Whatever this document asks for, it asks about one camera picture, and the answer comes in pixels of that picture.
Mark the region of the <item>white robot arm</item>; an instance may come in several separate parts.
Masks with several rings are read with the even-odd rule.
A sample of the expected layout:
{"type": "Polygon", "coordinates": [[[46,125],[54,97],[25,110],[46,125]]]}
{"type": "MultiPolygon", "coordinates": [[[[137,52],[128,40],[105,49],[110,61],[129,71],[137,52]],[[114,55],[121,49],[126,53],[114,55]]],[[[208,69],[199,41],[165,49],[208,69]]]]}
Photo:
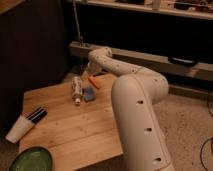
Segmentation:
{"type": "Polygon", "coordinates": [[[117,77],[111,103],[128,171],[175,171],[153,105],[169,91],[160,73],[112,58],[109,47],[88,53],[88,75],[104,69],[117,77]]]}

